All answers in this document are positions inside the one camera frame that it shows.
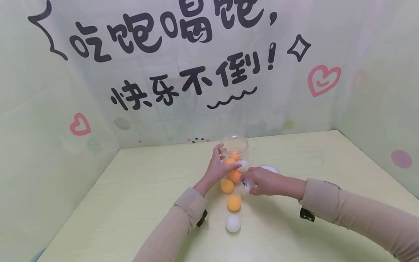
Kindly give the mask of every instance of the beige sleeve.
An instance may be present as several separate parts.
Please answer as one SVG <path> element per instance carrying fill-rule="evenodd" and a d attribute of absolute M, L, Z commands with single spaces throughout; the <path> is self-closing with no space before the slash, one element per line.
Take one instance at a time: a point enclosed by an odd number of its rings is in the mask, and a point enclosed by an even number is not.
<path fill-rule="evenodd" d="M 141 246 L 133 262 L 173 262 L 206 206 L 207 200 L 188 188 Z"/>
<path fill-rule="evenodd" d="M 307 179 L 300 204 L 374 241 L 399 261 L 419 262 L 419 217 L 317 179 Z"/>

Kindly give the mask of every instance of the white lid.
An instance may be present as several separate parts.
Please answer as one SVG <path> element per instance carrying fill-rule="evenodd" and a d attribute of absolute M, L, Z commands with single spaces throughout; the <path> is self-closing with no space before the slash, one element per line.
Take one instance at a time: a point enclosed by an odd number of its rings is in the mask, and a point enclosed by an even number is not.
<path fill-rule="evenodd" d="M 274 168 L 273 166 L 264 165 L 264 166 L 261 166 L 261 167 L 266 169 L 266 170 L 269 170 L 271 172 L 279 174 L 278 170 L 276 168 Z"/>

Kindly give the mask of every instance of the exclamation mark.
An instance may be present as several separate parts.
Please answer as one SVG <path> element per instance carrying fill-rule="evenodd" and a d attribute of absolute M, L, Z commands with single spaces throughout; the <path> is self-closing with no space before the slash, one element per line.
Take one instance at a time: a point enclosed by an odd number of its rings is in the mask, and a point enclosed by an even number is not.
<path fill-rule="evenodd" d="M 274 69 L 274 66 L 272 65 L 272 63 L 275 60 L 275 50 L 276 50 L 276 48 L 277 48 L 277 44 L 276 43 L 271 43 L 271 45 L 269 46 L 268 62 L 271 65 L 268 65 L 268 70 Z"/>

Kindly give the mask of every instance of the tabletop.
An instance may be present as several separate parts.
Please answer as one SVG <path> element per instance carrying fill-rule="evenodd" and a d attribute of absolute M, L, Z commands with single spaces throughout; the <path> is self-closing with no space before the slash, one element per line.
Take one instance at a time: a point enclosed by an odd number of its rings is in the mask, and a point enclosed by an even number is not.
<path fill-rule="evenodd" d="M 248 142 L 251 166 L 331 181 L 419 215 L 419 201 L 338 131 Z M 202 177 L 216 144 L 120 150 L 38 261 L 130 262 L 173 202 Z M 237 213 L 241 230 L 228 233 L 227 197 L 219 184 L 211 189 L 208 221 L 187 237 L 177 261 L 395 261 L 357 233 L 301 219 L 301 206 L 286 197 L 246 196 Z"/>

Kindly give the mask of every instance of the person's left hand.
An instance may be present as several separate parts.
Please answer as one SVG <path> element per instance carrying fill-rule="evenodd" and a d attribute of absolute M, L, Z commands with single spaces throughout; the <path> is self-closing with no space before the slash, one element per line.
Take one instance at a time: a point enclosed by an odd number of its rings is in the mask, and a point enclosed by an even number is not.
<path fill-rule="evenodd" d="M 214 147 L 212 158 L 209 161 L 207 171 L 205 172 L 204 178 L 208 178 L 210 181 L 216 183 L 221 180 L 227 173 L 241 167 L 241 163 L 235 162 L 233 164 L 226 165 L 222 162 L 221 157 L 222 144 L 218 144 Z"/>
<path fill-rule="evenodd" d="M 228 172 L 233 171 L 241 167 L 241 164 L 236 162 L 230 165 L 226 165 L 222 162 L 221 157 L 222 144 L 218 144 L 214 147 L 212 158 L 209 161 L 207 171 L 203 178 L 194 186 L 194 189 L 200 193 L 203 197 L 208 193 L 212 186 L 220 181 Z"/>

